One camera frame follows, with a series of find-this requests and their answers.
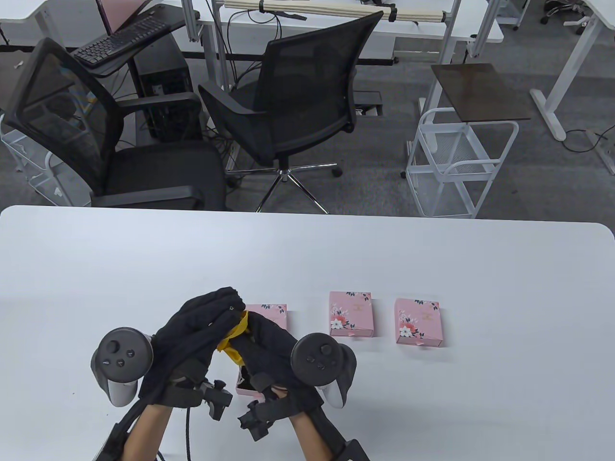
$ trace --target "forearm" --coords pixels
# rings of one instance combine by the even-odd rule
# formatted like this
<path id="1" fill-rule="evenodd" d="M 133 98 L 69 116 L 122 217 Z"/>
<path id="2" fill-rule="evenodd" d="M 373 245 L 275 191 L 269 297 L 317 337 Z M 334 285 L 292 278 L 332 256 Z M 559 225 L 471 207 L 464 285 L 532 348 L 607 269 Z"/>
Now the forearm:
<path id="1" fill-rule="evenodd" d="M 333 454 L 305 413 L 290 417 L 306 461 L 331 461 Z"/>
<path id="2" fill-rule="evenodd" d="M 154 461 L 156 459 L 172 409 L 163 405 L 145 407 L 130 431 L 121 461 Z"/>

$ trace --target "floral pattern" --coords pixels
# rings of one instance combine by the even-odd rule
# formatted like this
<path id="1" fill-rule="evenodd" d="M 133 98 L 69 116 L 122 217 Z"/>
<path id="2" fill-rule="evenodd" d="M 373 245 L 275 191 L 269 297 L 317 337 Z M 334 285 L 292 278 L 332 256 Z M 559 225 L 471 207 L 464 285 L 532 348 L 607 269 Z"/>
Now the floral pattern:
<path id="1" fill-rule="evenodd" d="M 354 329 L 354 323 L 348 321 L 348 311 L 337 304 L 331 308 L 331 329 Z"/>
<path id="2" fill-rule="evenodd" d="M 277 309 L 280 311 L 280 313 L 284 313 L 284 307 L 279 305 L 279 304 L 261 304 L 261 307 L 263 309 L 271 309 L 272 305 L 277 307 Z"/>
<path id="3" fill-rule="evenodd" d="M 423 304 L 425 304 L 425 301 L 423 301 L 422 299 L 415 299 L 415 303 L 423 305 Z M 438 303 L 437 302 L 429 301 L 429 304 L 431 304 L 431 307 L 433 307 L 434 310 L 438 310 Z"/>
<path id="4" fill-rule="evenodd" d="M 399 312 L 399 321 L 399 336 L 418 338 L 422 338 L 425 336 L 425 333 L 421 333 L 416 326 L 416 324 L 418 323 L 417 320 L 406 315 L 406 311 L 401 310 Z"/>
<path id="5" fill-rule="evenodd" d="M 347 291 L 346 294 L 348 296 L 356 296 L 357 292 L 356 291 Z M 361 297 L 363 297 L 364 301 L 369 301 L 370 300 L 370 294 L 369 293 L 359 293 L 361 295 Z"/>

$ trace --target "yellow ribbon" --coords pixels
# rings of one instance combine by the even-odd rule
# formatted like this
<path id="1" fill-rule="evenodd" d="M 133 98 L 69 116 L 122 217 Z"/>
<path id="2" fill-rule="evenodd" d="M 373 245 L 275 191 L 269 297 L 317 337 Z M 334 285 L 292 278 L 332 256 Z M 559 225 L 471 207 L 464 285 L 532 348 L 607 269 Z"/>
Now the yellow ribbon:
<path id="1" fill-rule="evenodd" d="M 233 339 L 234 337 L 239 336 L 240 334 L 243 334 L 247 330 L 248 330 L 248 313 L 244 312 L 237 326 L 231 330 L 231 332 L 226 336 L 226 338 L 220 341 L 220 344 L 218 344 L 218 347 L 216 348 L 218 349 L 218 352 L 222 352 L 222 351 L 226 352 L 226 354 L 229 357 L 231 357 L 231 360 L 235 362 L 236 364 L 238 364 L 239 366 L 245 365 L 244 359 L 241 358 L 241 356 L 239 355 L 239 352 L 237 352 L 235 349 L 231 347 L 230 340 Z"/>

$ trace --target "computer tower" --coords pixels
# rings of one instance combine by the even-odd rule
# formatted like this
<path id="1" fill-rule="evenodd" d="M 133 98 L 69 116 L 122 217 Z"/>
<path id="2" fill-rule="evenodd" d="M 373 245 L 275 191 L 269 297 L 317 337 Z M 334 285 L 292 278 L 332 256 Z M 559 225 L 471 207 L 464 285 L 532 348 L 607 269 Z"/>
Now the computer tower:
<path id="1" fill-rule="evenodd" d="M 138 53 L 134 60 L 145 96 L 193 91 L 188 63 L 171 34 L 159 38 Z M 144 112 L 150 136 L 161 143 L 180 141 L 188 125 L 184 140 L 203 139 L 199 117 L 187 111 L 185 105 L 170 104 Z"/>

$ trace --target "pink monitor screen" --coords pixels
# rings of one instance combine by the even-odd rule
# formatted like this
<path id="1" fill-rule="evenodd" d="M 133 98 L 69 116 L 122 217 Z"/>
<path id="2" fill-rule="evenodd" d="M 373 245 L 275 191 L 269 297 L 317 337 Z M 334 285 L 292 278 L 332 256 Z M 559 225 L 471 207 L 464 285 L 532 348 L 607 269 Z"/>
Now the pink monitor screen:
<path id="1" fill-rule="evenodd" d="M 145 0 L 97 0 L 101 12 L 105 15 L 109 25 L 109 33 L 113 34 L 136 11 Z"/>

